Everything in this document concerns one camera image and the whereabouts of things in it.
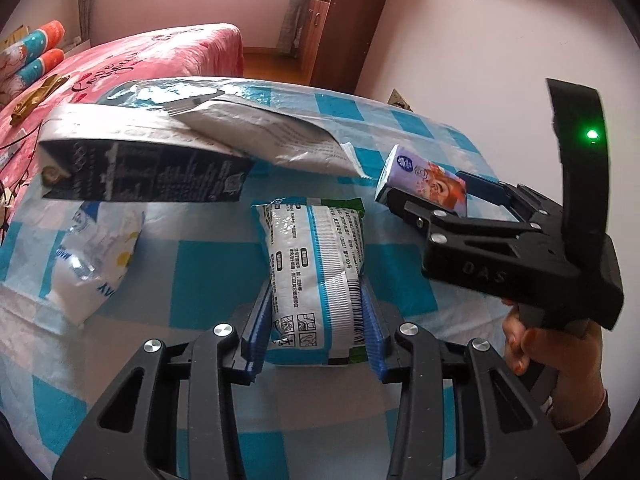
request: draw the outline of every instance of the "checkered tablecloth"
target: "checkered tablecloth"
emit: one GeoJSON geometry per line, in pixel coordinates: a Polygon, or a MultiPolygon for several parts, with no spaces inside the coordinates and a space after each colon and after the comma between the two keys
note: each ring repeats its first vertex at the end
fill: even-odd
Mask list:
{"type": "MultiPolygon", "coordinates": [[[[420,274],[421,240],[374,202],[377,178],[400,143],[456,171],[493,176],[476,147],[455,128],[377,102],[264,81],[196,78],[128,85],[103,103],[157,103],[228,93],[322,121],[350,140],[373,180],[283,170],[259,162],[239,203],[150,204],[119,290],[84,328],[70,325],[40,298],[56,249],[78,203],[45,201],[31,185],[0,251],[0,409],[28,455],[48,475],[91,405],[149,338],[193,340],[253,302],[268,269],[250,205],[284,196],[361,197],[366,207],[365,272],[379,301],[437,337],[466,343],[482,336],[501,348],[505,308],[495,298],[429,282],[420,274]]],[[[470,216],[505,218],[471,200],[470,216]]],[[[446,400],[446,471],[455,451],[452,391],[446,400]]],[[[367,364],[345,368],[275,367],[235,387],[242,458],[249,480],[386,478],[399,389],[380,384],[367,364]]],[[[186,418],[178,416],[178,464],[187,476],[186,418]]]]}

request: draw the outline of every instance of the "wall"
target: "wall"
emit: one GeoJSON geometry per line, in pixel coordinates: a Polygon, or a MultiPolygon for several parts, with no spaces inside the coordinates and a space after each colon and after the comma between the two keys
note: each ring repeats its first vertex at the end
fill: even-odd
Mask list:
{"type": "Polygon", "coordinates": [[[245,46],[275,48],[289,0],[95,0],[93,45],[158,28],[232,23],[245,46]]]}
{"type": "Polygon", "coordinates": [[[4,39],[21,25],[35,30],[51,20],[59,20],[65,26],[62,44],[72,43],[80,34],[78,0],[21,0],[0,32],[0,38],[4,39]]]}
{"type": "Polygon", "coordinates": [[[414,110],[465,132],[498,176],[561,201],[545,77],[601,92],[609,130],[609,234],[625,308],[605,334],[618,434],[640,394],[640,49],[609,0],[388,0],[357,93],[397,88],[414,110]]]}

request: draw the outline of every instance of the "brown sleeve cuff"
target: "brown sleeve cuff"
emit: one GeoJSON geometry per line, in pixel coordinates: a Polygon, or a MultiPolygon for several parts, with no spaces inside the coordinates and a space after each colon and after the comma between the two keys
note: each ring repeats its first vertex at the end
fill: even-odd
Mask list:
{"type": "Polygon", "coordinates": [[[604,442],[610,421],[609,395],[606,394],[600,409],[589,420],[576,428],[558,431],[575,463],[581,464],[587,460],[604,442]]]}

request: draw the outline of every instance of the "hand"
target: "hand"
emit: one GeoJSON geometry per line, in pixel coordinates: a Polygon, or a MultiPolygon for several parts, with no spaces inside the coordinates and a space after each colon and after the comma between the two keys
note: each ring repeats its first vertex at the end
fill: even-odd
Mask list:
{"type": "Polygon", "coordinates": [[[531,360],[559,371],[558,384],[551,393],[550,417],[556,430],[564,430],[589,420],[605,397],[600,375],[602,329],[590,321],[583,338],[557,330],[526,327],[520,322],[518,305],[512,306],[502,322],[506,337],[504,359],[516,375],[527,371],[531,360]]]}

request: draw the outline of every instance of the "pink blanket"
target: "pink blanket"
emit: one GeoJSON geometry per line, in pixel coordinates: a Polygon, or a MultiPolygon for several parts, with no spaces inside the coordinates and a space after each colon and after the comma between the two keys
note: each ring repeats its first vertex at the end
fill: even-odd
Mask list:
{"type": "MultiPolygon", "coordinates": [[[[0,146],[17,138],[20,128],[30,132],[62,103],[94,103],[105,92],[127,81],[179,76],[242,77],[242,38],[233,25],[195,25],[146,32],[93,47],[63,61],[55,70],[69,81],[38,106],[20,125],[10,126],[15,105],[44,82],[36,81],[0,112],[0,146]]],[[[0,171],[5,186],[38,172],[32,160],[36,133],[0,171]]]]}

